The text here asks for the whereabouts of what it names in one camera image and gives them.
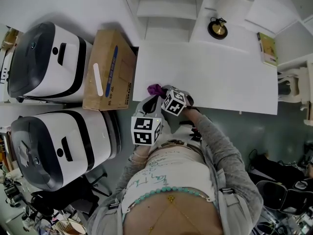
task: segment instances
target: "white table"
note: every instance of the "white table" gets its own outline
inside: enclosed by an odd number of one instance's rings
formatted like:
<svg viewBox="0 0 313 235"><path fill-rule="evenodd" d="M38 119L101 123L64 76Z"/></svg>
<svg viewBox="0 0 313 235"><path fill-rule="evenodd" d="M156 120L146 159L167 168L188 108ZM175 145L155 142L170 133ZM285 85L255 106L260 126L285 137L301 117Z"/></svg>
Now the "white table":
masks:
<svg viewBox="0 0 313 235"><path fill-rule="evenodd" d="M198 107L276 115L277 69L261 62L256 36L249 49L144 41L139 46L133 100L149 96L151 84L170 84L188 91Z"/></svg>

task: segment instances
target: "turquoise bead necklace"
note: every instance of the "turquoise bead necklace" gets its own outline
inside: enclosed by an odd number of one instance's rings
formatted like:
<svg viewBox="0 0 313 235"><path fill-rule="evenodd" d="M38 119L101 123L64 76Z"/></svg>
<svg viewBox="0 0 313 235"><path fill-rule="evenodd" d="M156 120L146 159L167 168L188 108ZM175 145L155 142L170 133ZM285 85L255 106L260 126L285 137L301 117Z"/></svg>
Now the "turquoise bead necklace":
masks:
<svg viewBox="0 0 313 235"><path fill-rule="evenodd" d="M128 207L127 212L131 211L131 208L133 208L135 205L138 205L140 202L145 200L146 198L153 196L157 193L167 192L167 191L178 191L178 192L185 192L189 193L191 195L199 196L201 198L204 198L207 202L211 202L210 197L205 197L198 191L189 190L188 188L183 187L162 187L161 189L152 190L142 196L140 196L138 199L136 199L131 206Z"/></svg>

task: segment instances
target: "black handle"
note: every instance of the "black handle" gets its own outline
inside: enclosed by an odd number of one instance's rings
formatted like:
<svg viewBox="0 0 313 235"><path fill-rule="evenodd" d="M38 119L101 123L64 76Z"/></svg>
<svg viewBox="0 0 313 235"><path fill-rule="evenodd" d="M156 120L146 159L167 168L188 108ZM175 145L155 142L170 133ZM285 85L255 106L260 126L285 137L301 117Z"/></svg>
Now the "black handle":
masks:
<svg viewBox="0 0 313 235"><path fill-rule="evenodd" d="M158 97L158 95L155 95L142 106L142 110L145 114L152 113L156 110Z"/></svg>
<svg viewBox="0 0 313 235"><path fill-rule="evenodd" d="M63 59L64 59L64 53L65 53L65 48L66 48L66 43L61 43L60 45L60 51L58 55L58 63L60 65L63 65Z"/></svg>
<svg viewBox="0 0 313 235"><path fill-rule="evenodd" d="M61 143L62 143L64 154L65 154L67 161L69 162L73 161L72 155L70 154L70 150L68 147L67 138L66 137L62 138Z"/></svg>

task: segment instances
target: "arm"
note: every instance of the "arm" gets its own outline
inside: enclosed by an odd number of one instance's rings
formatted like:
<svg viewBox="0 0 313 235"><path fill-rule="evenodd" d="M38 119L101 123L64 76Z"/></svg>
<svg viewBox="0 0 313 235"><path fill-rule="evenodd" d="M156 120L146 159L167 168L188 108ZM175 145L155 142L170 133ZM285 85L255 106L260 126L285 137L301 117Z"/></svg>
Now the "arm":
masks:
<svg viewBox="0 0 313 235"><path fill-rule="evenodd" d="M185 109L184 113L195 124L211 149L217 170L224 170L226 186L245 199L255 225L261 214L263 199L245 170L240 152L206 116L194 109Z"/></svg>
<svg viewBox="0 0 313 235"><path fill-rule="evenodd" d="M129 180L146 166L150 146L139 146L128 159L124 171L120 176L114 193L120 193L127 187Z"/></svg>

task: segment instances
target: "bracelet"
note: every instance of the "bracelet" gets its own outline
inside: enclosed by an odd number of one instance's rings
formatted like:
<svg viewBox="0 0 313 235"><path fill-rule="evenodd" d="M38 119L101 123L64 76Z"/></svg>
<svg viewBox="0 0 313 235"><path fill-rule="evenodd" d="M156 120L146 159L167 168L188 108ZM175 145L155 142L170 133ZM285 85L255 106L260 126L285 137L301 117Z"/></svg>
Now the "bracelet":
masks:
<svg viewBox="0 0 313 235"><path fill-rule="evenodd" d="M135 151L134 151L134 155L136 155L137 157L142 158L142 159L147 159L149 157L149 156L140 156Z"/></svg>

